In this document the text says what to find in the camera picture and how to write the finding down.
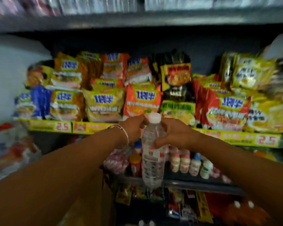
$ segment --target water bottle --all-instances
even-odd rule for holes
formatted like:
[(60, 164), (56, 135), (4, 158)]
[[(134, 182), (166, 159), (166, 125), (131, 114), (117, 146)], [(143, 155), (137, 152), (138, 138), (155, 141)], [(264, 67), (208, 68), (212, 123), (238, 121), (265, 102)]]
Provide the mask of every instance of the water bottle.
[(150, 148), (157, 138), (166, 135), (161, 125), (161, 115), (150, 113), (149, 125), (143, 130), (142, 141), (142, 178), (147, 187), (156, 189), (161, 186), (164, 178), (165, 146), (159, 149)]

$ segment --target price number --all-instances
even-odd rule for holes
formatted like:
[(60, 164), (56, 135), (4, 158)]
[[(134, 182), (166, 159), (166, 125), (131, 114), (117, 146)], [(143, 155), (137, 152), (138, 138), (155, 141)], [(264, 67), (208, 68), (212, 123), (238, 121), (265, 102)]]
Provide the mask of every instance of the price number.
[(71, 125), (69, 122), (56, 122), (55, 123), (55, 131), (57, 132), (71, 132), (70, 127)]
[(280, 137), (268, 136), (268, 135), (257, 135), (256, 145), (277, 147), (279, 145)]

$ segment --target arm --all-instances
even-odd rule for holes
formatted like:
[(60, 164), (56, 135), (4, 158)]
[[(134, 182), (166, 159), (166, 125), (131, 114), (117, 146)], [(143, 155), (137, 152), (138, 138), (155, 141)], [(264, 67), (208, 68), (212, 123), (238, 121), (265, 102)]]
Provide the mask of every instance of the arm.
[(157, 139), (155, 147), (171, 144), (199, 152), (241, 187), (251, 200), (283, 222), (283, 164), (199, 133), (179, 120), (163, 118), (162, 124), (167, 135)]
[[(120, 125), (131, 143), (138, 140), (143, 115)], [(0, 225), (56, 226), (79, 196), (84, 184), (113, 149), (127, 144), (114, 127), (60, 148), (0, 181)]]

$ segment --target bangle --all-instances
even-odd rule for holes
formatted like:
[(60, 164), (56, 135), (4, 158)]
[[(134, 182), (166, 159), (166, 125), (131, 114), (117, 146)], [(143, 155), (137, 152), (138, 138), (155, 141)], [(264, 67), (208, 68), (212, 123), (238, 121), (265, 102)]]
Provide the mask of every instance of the bangle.
[(119, 124), (111, 125), (108, 129), (111, 129), (111, 128), (113, 128), (113, 127), (118, 127), (119, 129), (121, 129), (121, 130), (124, 131), (124, 133), (126, 134), (126, 137), (127, 137), (127, 146), (128, 146), (128, 145), (129, 145), (129, 136), (128, 136), (128, 134), (126, 133), (125, 129), (124, 129), (121, 125), (119, 125)]

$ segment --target yellow lid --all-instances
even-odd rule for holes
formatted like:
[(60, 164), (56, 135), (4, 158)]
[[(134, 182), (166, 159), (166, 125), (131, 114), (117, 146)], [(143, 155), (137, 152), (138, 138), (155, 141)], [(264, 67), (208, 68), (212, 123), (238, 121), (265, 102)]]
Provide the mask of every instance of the yellow lid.
[(139, 154), (130, 155), (130, 163), (139, 163), (142, 160), (142, 157)]

